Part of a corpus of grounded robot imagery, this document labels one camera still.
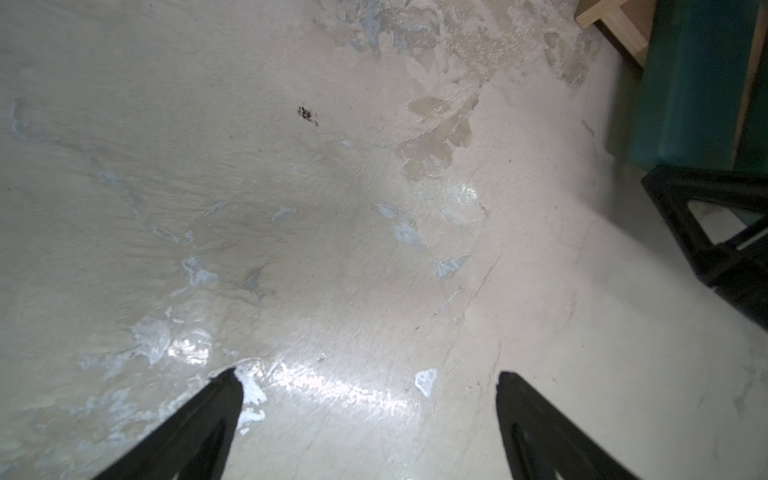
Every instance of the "black plastic frame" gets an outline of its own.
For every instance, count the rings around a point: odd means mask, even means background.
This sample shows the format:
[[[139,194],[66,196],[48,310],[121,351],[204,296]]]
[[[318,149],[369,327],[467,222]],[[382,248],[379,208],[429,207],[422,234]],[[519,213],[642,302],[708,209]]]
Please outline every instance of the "black plastic frame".
[[[642,183],[699,280],[768,329],[768,175],[659,165]],[[714,245],[688,208],[692,200],[763,217]]]
[[[638,480],[517,373],[499,375],[496,413],[514,480]]]
[[[228,369],[94,480],[219,480],[242,407]]]

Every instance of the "white painted floor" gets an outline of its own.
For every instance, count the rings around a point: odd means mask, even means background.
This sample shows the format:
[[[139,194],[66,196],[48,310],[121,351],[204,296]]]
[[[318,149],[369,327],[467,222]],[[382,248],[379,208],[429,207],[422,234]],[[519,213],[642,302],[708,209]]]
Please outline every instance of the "white painted floor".
[[[645,480],[768,477],[768,335],[606,151],[575,3],[3,2],[0,478],[236,362],[228,479],[509,478],[502,370]]]

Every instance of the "paint chip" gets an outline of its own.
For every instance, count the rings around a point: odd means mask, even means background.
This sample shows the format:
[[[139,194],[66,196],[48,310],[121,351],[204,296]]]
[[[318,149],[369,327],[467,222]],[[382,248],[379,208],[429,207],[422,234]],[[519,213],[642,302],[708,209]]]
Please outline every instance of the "paint chip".
[[[462,225],[462,222],[458,219],[456,214],[454,214],[450,208],[443,207],[440,209],[440,213],[442,214],[442,217],[445,218],[445,220],[448,221],[448,223],[450,223],[454,227],[460,227]]]
[[[416,251],[424,250],[424,243],[422,243],[422,238],[419,236],[419,228],[416,226],[416,222],[406,217],[396,222],[393,227],[397,241],[413,245]]]
[[[288,208],[288,207],[285,207],[284,205],[280,205],[280,208],[278,208],[277,212],[275,212],[275,214],[272,216],[272,221],[280,222],[293,215],[296,215],[295,208]]]
[[[416,388],[424,394],[425,397],[429,398],[429,396],[432,394],[432,387],[435,386],[436,380],[437,369],[427,369],[416,373],[413,383],[416,385]]]
[[[170,328],[166,322],[146,316],[131,327],[131,332],[138,343],[135,352],[146,356],[150,365],[163,358],[170,345]]]
[[[116,187],[120,184],[120,179],[111,170],[102,170],[98,173],[98,181],[100,184],[109,185],[110,187]]]
[[[389,204],[376,204],[376,208],[379,209],[380,214],[387,218],[397,218],[405,213],[402,208]]]
[[[235,376],[243,384],[243,405],[258,406],[266,402],[264,391],[253,378],[257,373],[255,359],[243,359],[235,367]],[[237,418],[237,428],[243,427],[251,422],[261,422],[266,415],[263,410],[258,412],[250,407],[243,408],[240,417]]]
[[[199,286],[204,283],[211,283],[219,280],[219,276],[203,268],[203,264],[197,257],[185,258],[181,261],[181,266],[187,271],[187,278],[191,286]]]
[[[460,257],[453,258],[447,257],[442,260],[432,261],[432,268],[435,269],[435,276],[440,280],[447,280],[451,278],[454,273],[458,272],[458,269],[464,265],[469,258],[469,254],[461,255]]]

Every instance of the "wooden pallet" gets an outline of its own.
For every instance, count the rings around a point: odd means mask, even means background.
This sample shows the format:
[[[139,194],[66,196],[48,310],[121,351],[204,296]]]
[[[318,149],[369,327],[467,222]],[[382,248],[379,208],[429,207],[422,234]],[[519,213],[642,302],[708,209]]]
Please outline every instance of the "wooden pallet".
[[[627,49],[627,52],[637,63],[644,67],[645,59],[648,56],[648,42],[650,41],[650,30],[654,23],[655,10],[656,0],[581,0],[576,8],[575,17],[576,22],[582,28],[598,21],[603,22],[603,25],[611,31],[611,34]],[[765,45],[766,30],[768,30],[768,8],[761,5],[752,37],[750,60],[742,91],[733,157],[736,156],[736,146],[741,137],[746,109],[749,106],[750,94],[757,74],[757,66],[760,63],[760,55]]]
[[[581,0],[576,22],[582,28],[603,22],[637,63],[645,66],[655,10],[656,0]]]

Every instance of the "floor stain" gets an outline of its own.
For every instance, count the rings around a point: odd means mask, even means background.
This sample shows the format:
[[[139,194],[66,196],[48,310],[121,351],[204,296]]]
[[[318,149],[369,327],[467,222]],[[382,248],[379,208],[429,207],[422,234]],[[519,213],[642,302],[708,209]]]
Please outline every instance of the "floor stain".
[[[408,104],[408,109],[422,117],[432,117],[435,114],[444,114],[450,110],[450,105],[445,100],[435,97],[418,98]]]
[[[545,36],[545,42],[549,46],[549,49],[545,50],[545,57],[556,78],[565,81],[571,87],[578,87],[584,83],[589,65],[600,50],[600,39],[597,37],[600,33],[595,32],[585,30],[573,43],[563,40],[558,34]]]
[[[555,48],[560,41],[560,35],[556,31],[548,31],[544,34],[544,42],[549,45],[549,48]]]
[[[390,5],[381,0],[319,0],[317,4],[320,12],[315,25],[336,43],[350,45],[360,53],[381,55],[379,36],[383,32],[391,35],[398,53],[418,55],[438,43],[439,16],[430,8],[407,2]]]
[[[437,127],[403,141],[395,148],[395,153],[405,160],[402,172],[406,178],[411,181],[424,177],[438,178],[440,170],[451,164],[454,149],[470,145],[472,129],[469,127],[468,114],[477,106],[478,98],[478,94],[472,95],[455,114],[444,119]],[[419,107],[431,108],[434,105],[435,102],[427,98]]]
[[[512,17],[507,13],[510,7],[507,0],[482,0],[482,3],[491,11],[500,30],[509,30],[514,25]]]
[[[531,15],[536,15],[536,9],[534,8],[533,4],[530,3],[528,0],[525,0],[523,2],[523,8],[528,11]]]

